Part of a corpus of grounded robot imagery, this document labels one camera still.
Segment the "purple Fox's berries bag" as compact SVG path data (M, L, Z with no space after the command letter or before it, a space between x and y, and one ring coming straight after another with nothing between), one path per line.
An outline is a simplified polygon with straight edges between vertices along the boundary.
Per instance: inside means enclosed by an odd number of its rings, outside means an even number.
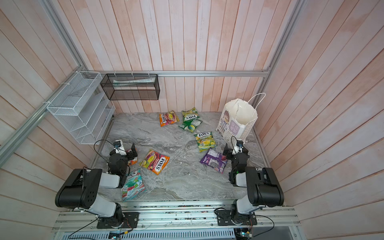
M216 170L218 173L223 173L225 166L227 165L227 159L221 153L210 149L206 155L200 160L200 163L209 166Z

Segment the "green Spring Tea candy bag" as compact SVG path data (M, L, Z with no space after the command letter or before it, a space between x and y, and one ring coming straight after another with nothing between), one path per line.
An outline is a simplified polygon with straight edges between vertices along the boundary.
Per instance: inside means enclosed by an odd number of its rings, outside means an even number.
M209 149L213 149L217 146L212 132L197 133L194 134L194 136L200 153Z

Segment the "orange Fox's candy bag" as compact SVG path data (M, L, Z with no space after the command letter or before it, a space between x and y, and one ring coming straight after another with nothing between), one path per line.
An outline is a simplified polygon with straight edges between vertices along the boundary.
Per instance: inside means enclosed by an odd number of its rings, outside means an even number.
M140 162L140 166L159 175L166 167L169 160L170 157L162 155L154 150L150 150L146 157Z

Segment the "teal Fox's candy bag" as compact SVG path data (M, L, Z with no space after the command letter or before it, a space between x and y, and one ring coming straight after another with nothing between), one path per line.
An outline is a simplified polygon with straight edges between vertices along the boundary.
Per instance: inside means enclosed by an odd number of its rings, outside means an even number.
M123 202L132 200L145 190L141 171L136 170L127 176L126 182L122 187L122 200Z

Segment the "white paper bag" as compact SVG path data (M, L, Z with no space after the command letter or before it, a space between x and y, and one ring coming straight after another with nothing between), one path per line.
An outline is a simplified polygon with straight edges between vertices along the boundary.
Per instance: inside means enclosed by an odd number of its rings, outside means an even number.
M262 95L255 107L250 101ZM257 107L265 98L265 93L256 94L249 101L235 99L225 104L216 131L228 145L232 144L232 137L245 141L258 119Z

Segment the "red yellow candy bag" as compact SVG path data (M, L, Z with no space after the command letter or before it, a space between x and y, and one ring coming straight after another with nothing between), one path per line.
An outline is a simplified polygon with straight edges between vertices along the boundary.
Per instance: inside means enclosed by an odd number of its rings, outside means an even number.
M137 158L134 158L133 160L128 160L128 165L132 166L138 162Z

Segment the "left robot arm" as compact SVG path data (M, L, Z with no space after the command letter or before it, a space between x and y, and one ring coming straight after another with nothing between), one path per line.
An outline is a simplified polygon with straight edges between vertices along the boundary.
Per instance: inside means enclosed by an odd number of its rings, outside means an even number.
M130 163L138 157L134 144L124 155L111 153L107 160L109 171L75 169L57 192L55 204L59 208L79 209L97 216L97 229L134 229L138 212L123 212L122 206L98 194L99 189L121 189L130 174Z

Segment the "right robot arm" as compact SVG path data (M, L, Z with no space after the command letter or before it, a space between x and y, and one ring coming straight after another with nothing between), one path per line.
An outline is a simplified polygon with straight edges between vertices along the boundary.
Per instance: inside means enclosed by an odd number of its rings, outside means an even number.
M231 161L230 183L247 189L247 194L231 206L230 219L234 224L248 222L251 214L258 209L283 206L284 193L274 170L248 166L250 155L242 141L231 148L226 145L223 155Z

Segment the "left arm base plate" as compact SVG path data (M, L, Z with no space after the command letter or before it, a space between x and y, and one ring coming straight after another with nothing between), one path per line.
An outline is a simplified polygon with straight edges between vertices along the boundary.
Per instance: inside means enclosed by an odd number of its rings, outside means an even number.
M139 212L122 212L110 218L100 218L97 229L135 229L139 221Z

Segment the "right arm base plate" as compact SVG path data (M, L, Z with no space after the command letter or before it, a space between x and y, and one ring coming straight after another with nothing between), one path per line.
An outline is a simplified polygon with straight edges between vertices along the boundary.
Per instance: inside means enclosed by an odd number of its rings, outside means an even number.
M215 209L214 213L217 216L219 226L253 226L258 224L255 215L242 215L236 211L226 210L224 208Z

